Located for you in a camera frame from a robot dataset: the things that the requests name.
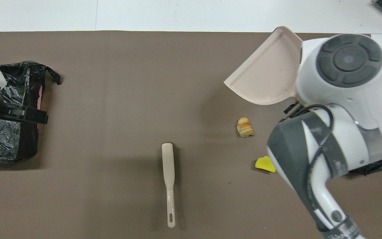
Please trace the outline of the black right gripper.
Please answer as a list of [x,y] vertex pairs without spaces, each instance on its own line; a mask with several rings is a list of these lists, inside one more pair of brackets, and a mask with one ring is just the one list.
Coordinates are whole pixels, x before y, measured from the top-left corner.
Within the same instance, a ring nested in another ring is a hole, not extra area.
[[303,105],[300,102],[296,101],[295,103],[289,105],[284,110],[285,116],[279,121],[279,123],[281,123],[281,122],[283,122],[285,120],[288,120],[288,119],[292,119],[292,118],[298,117],[300,115],[304,115],[304,114],[309,113],[309,112],[310,112],[310,110],[306,109],[305,105]]

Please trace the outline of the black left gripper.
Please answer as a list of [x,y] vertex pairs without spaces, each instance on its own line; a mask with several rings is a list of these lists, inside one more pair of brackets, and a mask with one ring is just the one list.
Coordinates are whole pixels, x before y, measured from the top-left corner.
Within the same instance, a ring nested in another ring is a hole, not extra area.
[[1,120],[29,122],[35,124],[47,124],[49,115],[47,112],[32,107],[20,106],[19,108],[8,109],[3,113]]

